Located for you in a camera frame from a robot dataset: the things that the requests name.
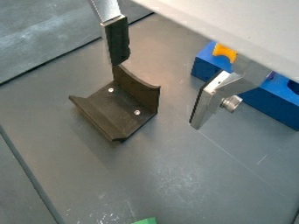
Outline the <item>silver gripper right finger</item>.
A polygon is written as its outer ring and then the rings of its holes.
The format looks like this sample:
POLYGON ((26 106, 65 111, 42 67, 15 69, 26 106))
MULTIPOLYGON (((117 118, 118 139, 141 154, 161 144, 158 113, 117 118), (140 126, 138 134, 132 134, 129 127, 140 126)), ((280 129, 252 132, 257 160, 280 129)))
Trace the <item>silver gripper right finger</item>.
POLYGON ((218 108, 233 112, 241 99, 237 94, 257 88, 272 70, 240 55, 232 73, 218 72, 202 85, 190 112, 189 124, 197 130, 218 108))

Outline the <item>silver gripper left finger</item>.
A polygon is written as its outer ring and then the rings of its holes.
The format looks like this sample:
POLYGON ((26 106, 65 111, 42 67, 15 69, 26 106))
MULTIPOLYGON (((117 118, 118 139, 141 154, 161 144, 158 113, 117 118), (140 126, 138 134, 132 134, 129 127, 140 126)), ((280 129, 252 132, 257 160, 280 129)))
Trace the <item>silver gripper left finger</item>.
POLYGON ((87 0, 98 20, 112 66, 121 64, 129 57, 129 37, 126 16, 120 12, 117 0, 87 0))

